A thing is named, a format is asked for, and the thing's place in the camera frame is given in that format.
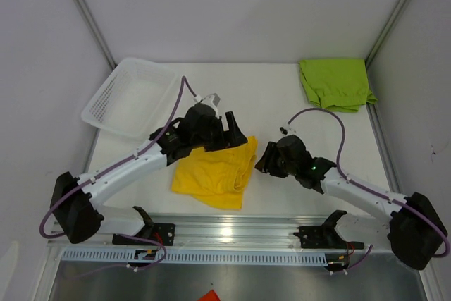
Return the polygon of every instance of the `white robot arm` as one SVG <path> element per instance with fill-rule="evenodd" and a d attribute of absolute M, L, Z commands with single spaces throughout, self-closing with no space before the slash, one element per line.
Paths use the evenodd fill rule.
<path fill-rule="evenodd" d="M 238 128 L 232 112 L 225 113 L 228 130 L 223 129 L 216 108 L 218 103 L 216 94 L 204 98 L 191 107 L 184 118 L 165 126 L 163 134 L 159 128 L 119 162 L 77 178 L 69 172 L 61 174 L 56 179 L 50 211 L 69 241 L 80 243 L 96 233 L 114 234 L 113 244 L 134 243 L 125 237 L 121 239 L 118 234 L 153 240 L 156 225 L 145 210 L 107 207 L 104 203 L 138 178 L 187 157 L 194 148 L 203 147 L 210 152 L 246 143 L 247 138 Z M 42 228 L 41 234 L 46 238 L 63 235 L 47 235 Z"/>
<path fill-rule="evenodd" d="M 335 211 L 324 222 L 321 231 L 317 231 L 320 234 L 316 236 L 324 238 L 326 246 L 320 238 L 316 238 L 315 244 L 319 246 L 314 248 L 342 248 L 351 241 L 371 243 L 375 247 L 392 250 L 406 265 L 419 270 L 426 267 L 444 242 L 439 232 L 445 237 L 447 235 L 425 196 L 414 193 L 407 197 L 345 174 L 332 161 L 312 158 L 296 135 L 287 135 L 277 143 L 268 143 L 255 168 L 279 178 L 292 175 L 305 188 L 342 199 L 373 217 Z M 310 235 L 302 233 L 304 229 L 299 227 L 299 233 L 295 235 L 299 236 L 301 244 L 309 244 Z"/>

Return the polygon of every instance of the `yellow cloth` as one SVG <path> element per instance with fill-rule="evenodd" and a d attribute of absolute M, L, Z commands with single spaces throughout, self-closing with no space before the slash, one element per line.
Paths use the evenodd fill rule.
<path fill-rule="evenodd" d="M 241 209 L 242 196 L 254 168 L 257 139 L 215 152 L 197 148 L 179 160 L 172 191 L 188 194 L 219 209 Z"/>

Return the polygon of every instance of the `metal frame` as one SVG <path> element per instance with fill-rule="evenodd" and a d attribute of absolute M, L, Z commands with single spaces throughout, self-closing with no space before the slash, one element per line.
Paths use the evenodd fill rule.
<path fill-rule="evenodd" d="M 137 248 L 86 248 L 71 247 L 64 251 L 63 261 L 123 262 L 125 264 L 148 264 L 147 253 L 137 255 Z M 253 266 L 327 266 L 324 253 L 310 252 L 236 252 L 225 250 L 173 250 L 167 249 L 167 264 L 244 264 Z M 153 260 L 160 260 L 162 251 Z"/>
<path fill-rule="evenodd" d="M 91 14 L 85 0 L 73 0 L 80 11 L 81 16 L 92 33 L 92 36 L 100 48 L 102 55 L 110 66 L 111 70 L 116 67 L 113 55 L 101 33 L 98 25 Z M 403 10 L 409 0 L 398 0 L 392 13 L 387 19 L 381 33 L 379 34 L 373 48 L 366 57 L 365 64 L 368 68 L 377 53 L 383 46 L 384 41 L 392 32 L 394 26 L 400 19 Z M 390 188 L 400 191 L 400 182 L 397 179 L 394 163 L 391 161 L 390 150 L 384 138 L 381 122 L 377 114 L 377 108 L 367 106 L 374 135 L 381 154 L 385 173 L 388 178 Z M 97 142 L 98 131 L 94 136 L 89 156 L 85 163 L 85 168 L 89 167 L 92 153 Z M 304 218 L 256 218 L 245 216 L 153 216 L 155 222 L 171 222 L 177 225 L 177 237 L 174 243 L 175 248 L 184 250 L 263 250 L 263 251 L 293 251 L 299 246 L 299 240 L 290 235 L 290 231 L 299 225 L 319 225 L 326 217 L 304 217 Z M 111 239 L 105 235 L 93 237 L 87 245 L 90 247 L 108 246 Z M 44 267 L 42 278 L 38 286 L 35 300 L 47 300 L 51 291 L 51 286 L 56 276 L 59 259 L 68 245 L 67 240 L 55 239 L 49 241 L 48 258 Z M 444 300 L 438 285 L 435 269 L 429 264 L 425 271 L 421 272 L 421 280 L 429 300 Z"/>

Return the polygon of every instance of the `green cloth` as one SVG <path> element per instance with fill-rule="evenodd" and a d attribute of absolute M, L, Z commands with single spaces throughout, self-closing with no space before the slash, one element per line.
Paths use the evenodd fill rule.
<path fill-rule="evenodd" d="M 363 59 L 309 59 L 299 63 L 308 100 L 330 111 L 358 112 L 378 100 L 370 91 Z"/>

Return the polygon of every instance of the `white plastic basket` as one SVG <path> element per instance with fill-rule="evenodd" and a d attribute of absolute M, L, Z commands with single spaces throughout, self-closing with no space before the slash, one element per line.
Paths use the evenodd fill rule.
<path fill-rule="evenodd" d="M 82 112 L 82 120 L 103 130 L 141 138 L 179 77 L 171 69 L 125 58 Z"/>

